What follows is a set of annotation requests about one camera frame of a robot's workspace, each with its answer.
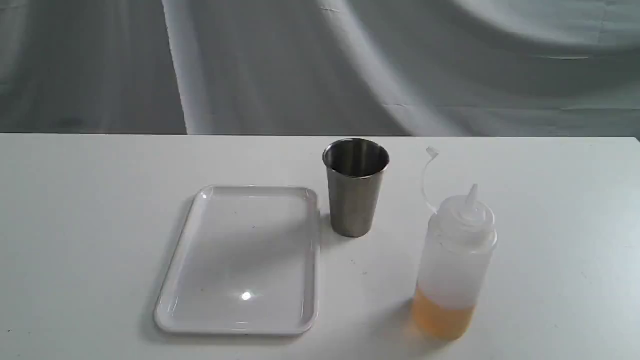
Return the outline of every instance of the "stainless steel cup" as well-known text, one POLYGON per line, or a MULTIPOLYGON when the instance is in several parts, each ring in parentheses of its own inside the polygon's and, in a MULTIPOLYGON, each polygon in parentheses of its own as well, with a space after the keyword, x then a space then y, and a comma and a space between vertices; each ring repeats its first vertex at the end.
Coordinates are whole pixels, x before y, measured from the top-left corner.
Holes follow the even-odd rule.
POLYGON ((343 139, 324 150, 323 161, 331 226, 340 235, 359 238, 371 230, 389 153, 369 140, 343 139))

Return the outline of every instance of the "white table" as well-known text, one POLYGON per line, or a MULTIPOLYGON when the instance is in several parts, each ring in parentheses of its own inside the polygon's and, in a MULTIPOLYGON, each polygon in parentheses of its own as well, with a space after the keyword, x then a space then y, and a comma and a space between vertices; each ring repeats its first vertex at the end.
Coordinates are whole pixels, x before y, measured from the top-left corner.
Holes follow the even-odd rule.
POLYGON ((0 135, 1 359, 638 359, 640 143, 378 138, 373 230, 323 219, 320 311, 299 338, 189 338, 152 311, 191 197, 299 185, 328 213, 334 138, 0 135), (447 346, 408 321, 428 210, 479 183, 499 248, 471 328, 447 346))

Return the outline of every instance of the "orange liquid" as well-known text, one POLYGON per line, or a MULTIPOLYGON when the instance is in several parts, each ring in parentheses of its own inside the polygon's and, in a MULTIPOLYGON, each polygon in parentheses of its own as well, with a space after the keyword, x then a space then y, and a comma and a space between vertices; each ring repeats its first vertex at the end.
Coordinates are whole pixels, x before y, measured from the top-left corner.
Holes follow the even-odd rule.
POLYGON ((467 331, 475 308, 444 309, 416 288, 412 316, 420 330, 441 340, 456 340, 467 331))

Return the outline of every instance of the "cup rim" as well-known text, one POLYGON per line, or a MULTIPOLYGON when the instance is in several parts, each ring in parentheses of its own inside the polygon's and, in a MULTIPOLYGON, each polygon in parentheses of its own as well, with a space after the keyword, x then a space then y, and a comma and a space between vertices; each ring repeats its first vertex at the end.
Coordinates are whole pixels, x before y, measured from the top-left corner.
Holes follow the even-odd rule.
POLYGON ((368 179, 370 177, 373 177, 373 176, 376 176, 376 175, 379 175, 379 174, 383 173, 389 167, 389 163, 391 163, 391 155, 389 155, 389 152, 384 148, 384 146, 382 146, 382 145, 380 145, 380 144, 378 144, 376 142, 373 142, 371 140, 368 140, 368 139, 365 139, 365 138, 345 138, 345 139, 336 140, 336 141, 330 143, 329 146, 327 146, 324 149, 323 153, 322 153, 322 161, 324 163, 324 167, 326 167, 328 170, 331 170, 332 172, 335 172, 336 174, 339 174, 341 176, 349 177, 351 179, 368 179), (381 170, 379 170, 379 171, 377 171, 377 172, 375 172, 375 173, 373 173, 371 175, 367 175, 367 176, 352 176, 352 175, 346 175, 346 174, 343 174, 342 172, 336 171, 332 167, 327 165, 327 163, 326 163, 326 154, 327 154, 327 152, 329 150, 331 150, 332 147, 334 147, 337 144, 342 143, 342 142, 352 142, 352 141, 367 142, 367 143, 373 144, 373 145, 379 147, 380 149, 382 149, 385 152, 385 154, 387 154, 387 163, 385 164, 385 166, 381 170))

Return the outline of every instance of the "tray rim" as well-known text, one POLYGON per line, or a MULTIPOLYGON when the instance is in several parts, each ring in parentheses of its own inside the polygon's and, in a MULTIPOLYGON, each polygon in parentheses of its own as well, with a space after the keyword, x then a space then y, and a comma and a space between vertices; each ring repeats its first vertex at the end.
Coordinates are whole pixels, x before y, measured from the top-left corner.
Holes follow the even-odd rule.
POLYGON ((319 258, 320 258, 320 241, 322 238, 322 234, 321 234, 321 218, 320 218, 320 209, 319 209, 319 204, 318 204, 318 196, 317 193, 311 189, 311 188, 307 188, 305 186, 273 186, 273 185, 255 185, 255 184, 247 184, 247 185, 228 185, 228 184, 212 184, 212 185, 208 185, 205 186, 203 188, 201 188, 199 191, 197 191, 194 195, 193 198, 191 200, 191 205, 189 207, 189 211, 187 212, 187 215, 184 219, 184 225, 182 226, 182 230, 180 231, 180 235, 178 236, 178 241, 177 244, 175 246, 175 249, 173 251, 173 254, 171 256, 171 260, 169 262, 169 267, 167 268, 166 274, 164 276, 164 281, 162 284, 162 287, 160 289, 160 292, 158 293, 158 298, 156 300, 156 305, 154 306, 154 322, 156 324, 156 326, 158 328, 160 328, 162 331, 167 332, 169 334, 194 334, 194 335, 210 335, 210 336, 215 336, 215 335, 224 335, 224 336, 228 336, 228 335, 247 335, 247 336, 251 336, 251 335, 265 335, 265 336, 297 336, 297 335, 302 335, 305 332, 307 332, 309 329, 311 329, 311 327, 313 327, 313 325, 316 322, 316 319, 318 317, 318 305, 319 305, 319 296, 318 296, 318 289, 319 289, 319 258), (167 282, 169 281, 169 275, 172 272, 172 268, 174 268, 174 266, 177 266, 177 264, 174 264, 174 260, 176 259, 176 256, 178 253, 181 253, 182 251, 184 251, 184 247, 185 245, 185 241, 184 237, 185 237, 185 229, 188 228, 189 225, 189 219, 191 218, 191 212, 193 210, 193 206, 196 203, 196 201, 198 200, 198 195, 203 193, 204 191, 207 190, 213 190, 215 191, 215 188, 266 188, 266 189, 287 189, 287 190, 304 190, 307 194, 307 201, 308 198, 311 198, 314 202, 315 202, 315 208, 313 210, 314 216, 316 218, 316 221, 314 221, 313 226, 315 227, 314 232, 317 234, 314 239, 312 239, 312 247, 314 250, 314 256, 313 256, 313 262, 314 262, 314 275, 313 275, 313 280, 314 280, 314 284, 313 284, 313 313, 311 314, 311 317, 309 318, 309 320, 305 323, 302 323, 300 326, 296 327, 296 328, 292 328, 291 330, 278 330, 278 331, 267 331, 267 330, 251 330, 251 329, 176 329, 171 327, 170 325, 167 325, 165 323, 163 323, 163 319, 160 315, 160 301, 163 297, 164 291, 167 287, 167 282))

